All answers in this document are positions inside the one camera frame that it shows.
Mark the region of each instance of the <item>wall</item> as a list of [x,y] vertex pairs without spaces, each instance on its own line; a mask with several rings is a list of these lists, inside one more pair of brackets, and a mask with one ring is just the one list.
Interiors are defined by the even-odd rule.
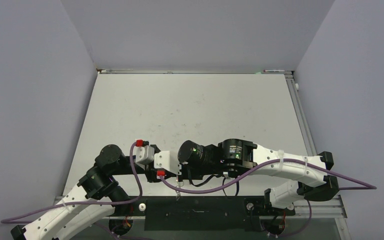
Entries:
[[378,186],[341,192],[353,239],[384,239],[384,1],[336,0],[295,76],[317,150]]
[[293,70],[334,0],[61,0],[98,68]]
[[62,193],[95,78],[59,0],[0,1],[0,219]]

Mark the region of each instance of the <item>whiteboard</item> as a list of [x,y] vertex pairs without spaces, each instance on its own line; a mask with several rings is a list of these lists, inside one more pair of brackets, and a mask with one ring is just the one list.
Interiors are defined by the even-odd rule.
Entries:
[[[93,166],[105,145],[116,144],[127,156],[136,139],[177,152],[186,140],[206,146],[230,138],[307,155],[283,74],[99,74],[63,194]],[[114,177],[130,196],[139,194],[132,175]],[[163,183],[148,183],[143,174],[139,179],[144,196],[176,195]],[[239,195],[263,195],[286,181],[248,176],[240,181]],[[174,178],[169,182],[176,185]],[[213,178],[199,189],[221,184],[222,179]],[[188,181],[182,188],[197,190]],[[235,191],[234,185],[226,189],[228,195]]]

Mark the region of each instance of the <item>white knob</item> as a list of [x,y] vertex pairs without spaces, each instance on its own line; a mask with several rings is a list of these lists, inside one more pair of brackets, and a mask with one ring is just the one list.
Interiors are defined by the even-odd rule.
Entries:
[[139,211],[143,212],[145,211],[145,209],[147,209],[147,206],[145,205],[145,203],[139,204]]

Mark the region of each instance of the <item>gray wall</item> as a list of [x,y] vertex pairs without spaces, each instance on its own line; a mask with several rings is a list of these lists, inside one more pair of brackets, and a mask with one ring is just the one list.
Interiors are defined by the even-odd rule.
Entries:
[[98,68],[294,70],[334,0],[61,0]]
[[0,219],[62,193],[95,78],[59,0],[0,1]]
[[317,150],[378,186],[341,192],[353,239],[384,239],[384,1],[336,0],[295,75]]

